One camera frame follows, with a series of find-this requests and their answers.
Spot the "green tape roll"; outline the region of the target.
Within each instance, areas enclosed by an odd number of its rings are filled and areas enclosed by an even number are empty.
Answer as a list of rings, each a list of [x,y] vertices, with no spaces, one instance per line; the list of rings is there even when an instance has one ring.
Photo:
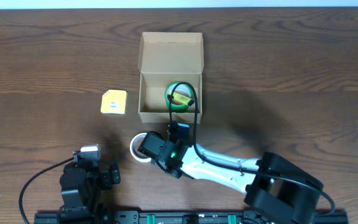
[[[165,102],[166,102],[167,108],[169,108],[169,106],[170,106],[172,111],[184,112],[191,106],[174,105],[174,104],[172,104],[171,101],[167,100],[167,95],[170,92],[172,92],[172,93],[177,92],[177,93],[181,93],[183,95],[189,96],[190,98],[192,98],[194,100],[193,90],[187,84],[180,84],[180,85],[177,85],[177,84],[178,84],[178,82],[173,82],[173,83],[169,84],[169,86],[167,86],[165,93],[164,93]]]

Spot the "yellow highlighter marker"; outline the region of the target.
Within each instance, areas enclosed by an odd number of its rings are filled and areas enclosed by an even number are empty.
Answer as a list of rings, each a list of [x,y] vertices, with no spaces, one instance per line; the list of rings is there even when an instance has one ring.
[[[185,105],[185,106],[192,106],[194,104],[194,100],[189,96],[183,95],[177,92],[170,92],[167,95],[167,100],[171,101],[174,105]]]

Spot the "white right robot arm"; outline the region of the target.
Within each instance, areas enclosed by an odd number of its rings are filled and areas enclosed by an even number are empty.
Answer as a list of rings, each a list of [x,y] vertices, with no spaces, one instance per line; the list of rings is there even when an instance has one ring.
[[[177,179],[209,180],[244,194],[245,203],[271,222],[309,223],[316,215],[323,184],[277,154],[231,157],[153,132],[136,135],[130,150],[139,162],[154,164]]]

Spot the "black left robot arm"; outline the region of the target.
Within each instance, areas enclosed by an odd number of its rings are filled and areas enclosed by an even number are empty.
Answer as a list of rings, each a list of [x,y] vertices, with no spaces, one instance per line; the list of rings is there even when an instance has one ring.
[[[65,166],[60,177],[63,206],[58,223],[114,223],[111,212],[100,202],[101,192],[121,182],[116,162],[81,159]]]

